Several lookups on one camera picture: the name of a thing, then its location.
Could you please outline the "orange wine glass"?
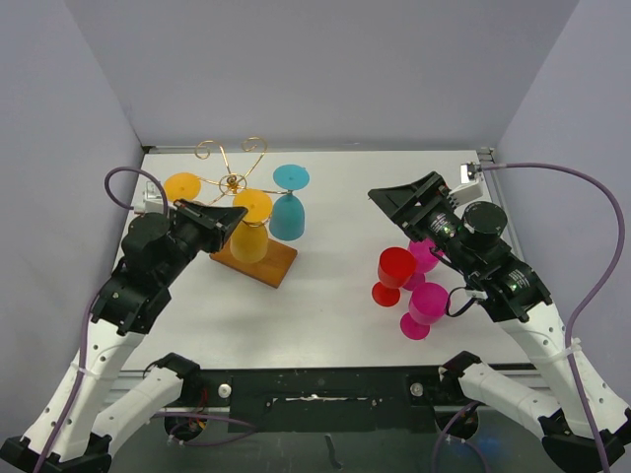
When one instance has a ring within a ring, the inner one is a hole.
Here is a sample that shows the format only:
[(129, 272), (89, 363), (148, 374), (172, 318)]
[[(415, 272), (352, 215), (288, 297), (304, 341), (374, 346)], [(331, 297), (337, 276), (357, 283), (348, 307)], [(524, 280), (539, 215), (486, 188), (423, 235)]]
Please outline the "orange wine glass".
[(245, 208), (246, 214), (231, 236), (230, 251), (242, 263), (256, 263), (267, 253), (266, 223), (271, 217), (272, 200), (261, 190), (249, 188), (235, 196), (233, 206)]

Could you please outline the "yellow wine glass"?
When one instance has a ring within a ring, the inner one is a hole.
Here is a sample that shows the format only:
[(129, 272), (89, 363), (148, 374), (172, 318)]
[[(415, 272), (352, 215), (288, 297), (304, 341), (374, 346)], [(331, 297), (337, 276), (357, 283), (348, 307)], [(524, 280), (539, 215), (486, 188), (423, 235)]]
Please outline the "yellow wine glass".
[(184, 199), (195, 200), (201, 190), (201, 181), (196, 174), (179, 172), (171, 175), (163, 184), (167, 199), (171, 203)]

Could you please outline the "blue wine glass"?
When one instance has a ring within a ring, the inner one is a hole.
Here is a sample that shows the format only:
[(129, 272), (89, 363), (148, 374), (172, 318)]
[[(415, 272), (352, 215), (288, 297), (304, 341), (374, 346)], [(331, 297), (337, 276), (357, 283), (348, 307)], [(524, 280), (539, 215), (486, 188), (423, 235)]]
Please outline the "blue wine glass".
[(286, 193), (274, 202), (269, 230), (279, 240), (296, 240), (305, 231), (306, 212), (295, 192), (309, 184), (310, 175), (298, 165), (284, 165), (274, 171), (273, 180)]

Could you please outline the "red wine glass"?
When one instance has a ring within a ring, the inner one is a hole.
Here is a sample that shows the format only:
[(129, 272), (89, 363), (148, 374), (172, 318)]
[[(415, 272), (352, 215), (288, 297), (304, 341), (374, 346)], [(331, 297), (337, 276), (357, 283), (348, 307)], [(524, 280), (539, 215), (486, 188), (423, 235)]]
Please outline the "red wine glass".
[(379, 257), (379, 281), (371, 291), (374, 302), (385, 307), (396, 305), (400, 300), (400, 289), (413, 276), (416, 266), (416, 258), (409, 250), (397, 246), (385, 249)]

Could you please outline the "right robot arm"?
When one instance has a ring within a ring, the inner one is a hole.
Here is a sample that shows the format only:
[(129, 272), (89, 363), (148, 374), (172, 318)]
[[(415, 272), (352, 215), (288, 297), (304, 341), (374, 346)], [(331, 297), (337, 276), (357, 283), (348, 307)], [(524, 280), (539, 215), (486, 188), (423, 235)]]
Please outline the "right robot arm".
[(550, 393), (528, 388), (466, 351), (440, 366), (440, 393), (453, 403), (485, 404), (520, 424), (565, 472), (606, 472), (630, 442), (630, 406), (593, 367), (538, 275), (503, 241), (507, 215), (481, 200), (478, 169), (464, 173), (468, 181), (455, 189), (432, 171), (368, 196), (410, 240), (428, 240), (447, 257)]

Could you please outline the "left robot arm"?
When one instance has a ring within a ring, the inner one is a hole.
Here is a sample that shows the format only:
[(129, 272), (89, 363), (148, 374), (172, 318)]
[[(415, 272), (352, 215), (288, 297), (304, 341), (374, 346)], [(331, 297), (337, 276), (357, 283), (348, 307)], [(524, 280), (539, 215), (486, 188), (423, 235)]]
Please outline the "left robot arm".
[(168, 354), (109, 407), (113, 383), (171, 301), (170, 287), (200, 252), (216, 253), (244, 219), (245, 207), (179, 199), (167, 214), (134, 218), (122, 256), (88, 305), (72, 364), (35, 422), (1, 447), (24, 472), (106, 472), (137, 430), (172, 402), (197, 399), (198, 364)]

